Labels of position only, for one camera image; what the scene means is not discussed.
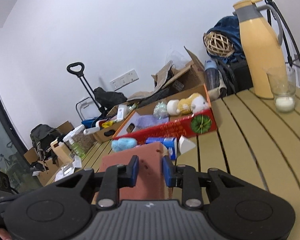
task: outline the black door frame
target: black door frame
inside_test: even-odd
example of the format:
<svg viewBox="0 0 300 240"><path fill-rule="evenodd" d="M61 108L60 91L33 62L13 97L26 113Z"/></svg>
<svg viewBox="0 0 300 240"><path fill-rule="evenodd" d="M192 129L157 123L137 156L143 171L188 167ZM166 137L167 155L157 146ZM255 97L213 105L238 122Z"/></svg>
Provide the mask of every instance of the black door frame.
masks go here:
<svg viewBox="0 0 300 240"><path fill-rule="evenodd" d="M13 127L9 116L6 112L6 110L4 109L4 106L1 102L0 99L0 122L3 125L6 133L8 134L11 142L13 143L13 145L16 147L17 151L21 154L21 156L23 157L23 155L28 151L26 146L24 145L24 143L21 141L19 135L17 134L15 128Z"/></svg>

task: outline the yellow thermos jug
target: yellow thermos jug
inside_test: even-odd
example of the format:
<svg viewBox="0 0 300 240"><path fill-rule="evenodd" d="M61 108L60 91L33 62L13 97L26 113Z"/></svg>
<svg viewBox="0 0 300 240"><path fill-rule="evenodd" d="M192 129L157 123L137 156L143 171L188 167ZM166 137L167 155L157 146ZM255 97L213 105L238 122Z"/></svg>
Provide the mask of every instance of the yellow thermos jug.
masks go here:
<svg viewBox="0 0 300 240"><path fill-rule="evenodd" d="M286 71L281 50L283 29L275 9L268 4L257 7L256 2L260 1L262 0L242 0L235 3L234 15L237 15L239 19L241 44L255 94L261 98L273 98L266 71L273 67L280 68L283 72ZM270 9L277 20L278 37L260 13L266 9Z"/></svg>

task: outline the green liquid bottle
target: green liquid bottle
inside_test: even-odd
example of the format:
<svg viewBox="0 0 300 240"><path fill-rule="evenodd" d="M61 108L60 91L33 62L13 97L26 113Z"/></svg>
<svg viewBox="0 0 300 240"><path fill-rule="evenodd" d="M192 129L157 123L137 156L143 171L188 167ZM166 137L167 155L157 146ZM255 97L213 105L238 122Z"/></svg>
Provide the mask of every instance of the green liquid bottle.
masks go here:
<svg viewBox="0 0 300 240"><path fill-rule="evenodd" d="M80 159L83 159L86 156L86 154L81 149L81 147L72 138L69 138L69 143L71 144L71 147L72 147L72 150L74 151L74 153L76 155L78 155L80 157Z"/></svg>

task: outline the wall socket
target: wall socket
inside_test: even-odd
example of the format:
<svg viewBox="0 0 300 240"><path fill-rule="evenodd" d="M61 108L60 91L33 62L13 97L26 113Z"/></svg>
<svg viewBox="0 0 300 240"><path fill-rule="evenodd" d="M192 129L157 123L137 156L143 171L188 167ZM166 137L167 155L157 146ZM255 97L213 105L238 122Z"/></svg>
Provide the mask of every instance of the wall socket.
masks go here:
<svg viewBox="0 0 300 240"><path fill-rule="evenodd" d="M136 80L138 80L139 77L136 73L136 71L130 70L129 72L125 73L124 75L110 81L110 86L112 87L112 89L114 91L132 83L135 82Z"/></svg>

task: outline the watermelon picture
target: watermelon picture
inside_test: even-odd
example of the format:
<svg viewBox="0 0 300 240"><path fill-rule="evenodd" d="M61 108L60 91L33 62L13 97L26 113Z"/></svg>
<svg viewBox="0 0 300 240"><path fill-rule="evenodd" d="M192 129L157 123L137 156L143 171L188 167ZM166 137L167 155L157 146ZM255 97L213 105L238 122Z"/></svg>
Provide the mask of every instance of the watermelon picture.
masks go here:
<svg viewBox="0 0 300 240"><path fill-rule="evenodd" d="M198 114L191 121L191 130L195 133L205 133L209 131L212 121L209 116Z"/></svg>

